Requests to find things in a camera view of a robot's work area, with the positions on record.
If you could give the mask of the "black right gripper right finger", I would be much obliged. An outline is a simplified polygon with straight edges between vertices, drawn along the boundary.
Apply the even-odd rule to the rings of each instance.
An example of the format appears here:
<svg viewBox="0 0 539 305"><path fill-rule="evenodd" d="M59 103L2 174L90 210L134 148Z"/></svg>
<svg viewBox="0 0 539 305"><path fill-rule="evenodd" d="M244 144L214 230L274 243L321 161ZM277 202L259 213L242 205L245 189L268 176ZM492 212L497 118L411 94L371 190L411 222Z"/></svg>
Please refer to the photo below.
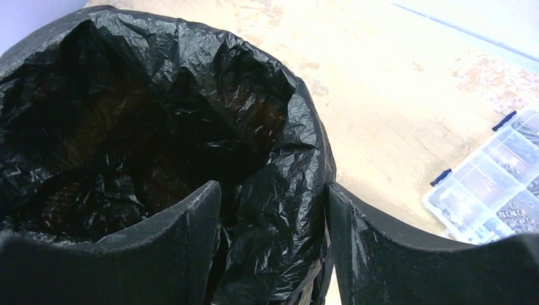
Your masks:
<svg viewBox="0 0 539 305"><path fill-rule="evenodd" d="M327 185L343 304L537 304L538 236L485 245L420 230Z"/></svg>

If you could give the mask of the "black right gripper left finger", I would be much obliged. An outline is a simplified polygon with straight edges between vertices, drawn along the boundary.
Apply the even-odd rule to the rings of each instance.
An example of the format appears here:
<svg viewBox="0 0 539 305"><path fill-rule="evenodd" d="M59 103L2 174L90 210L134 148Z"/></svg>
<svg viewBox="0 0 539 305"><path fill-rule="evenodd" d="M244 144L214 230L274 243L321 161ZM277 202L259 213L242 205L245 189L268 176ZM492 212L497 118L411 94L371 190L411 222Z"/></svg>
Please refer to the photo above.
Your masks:
<svg viewBox="0 0 539 305"><path fill-rule="evenodd" d="M211 180L96 243L1 235L2 304L203 304L221 204Z"/></svg>

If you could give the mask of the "black plastic trash bag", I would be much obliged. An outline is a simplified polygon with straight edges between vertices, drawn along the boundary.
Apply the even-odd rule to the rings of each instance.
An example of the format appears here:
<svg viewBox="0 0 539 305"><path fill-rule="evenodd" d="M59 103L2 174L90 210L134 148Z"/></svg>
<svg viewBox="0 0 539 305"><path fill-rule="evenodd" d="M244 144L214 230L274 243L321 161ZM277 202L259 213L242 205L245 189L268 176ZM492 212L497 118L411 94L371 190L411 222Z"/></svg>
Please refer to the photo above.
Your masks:
<svg viewBox="0 0 539 305"><path fill-rule="evenodd" d="M1 57L1 235L96 243L213 180L203 304L324 304L335 176L304 81L228 31L96 6Z"/></svg>

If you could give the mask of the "clear plastic screw box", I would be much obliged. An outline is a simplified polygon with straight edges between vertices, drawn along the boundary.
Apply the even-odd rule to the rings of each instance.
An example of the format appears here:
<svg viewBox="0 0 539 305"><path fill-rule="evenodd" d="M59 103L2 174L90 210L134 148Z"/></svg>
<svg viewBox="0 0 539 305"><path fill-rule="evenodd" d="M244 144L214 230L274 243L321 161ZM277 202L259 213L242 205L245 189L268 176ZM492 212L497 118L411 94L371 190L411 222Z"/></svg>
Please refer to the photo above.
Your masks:
<svg viewBox="0 0 539 305"><path fill-rule="evenodd" d="M474 245L538 233L538 104L511 112L492 130L423 197L444 236Z"/></svg>

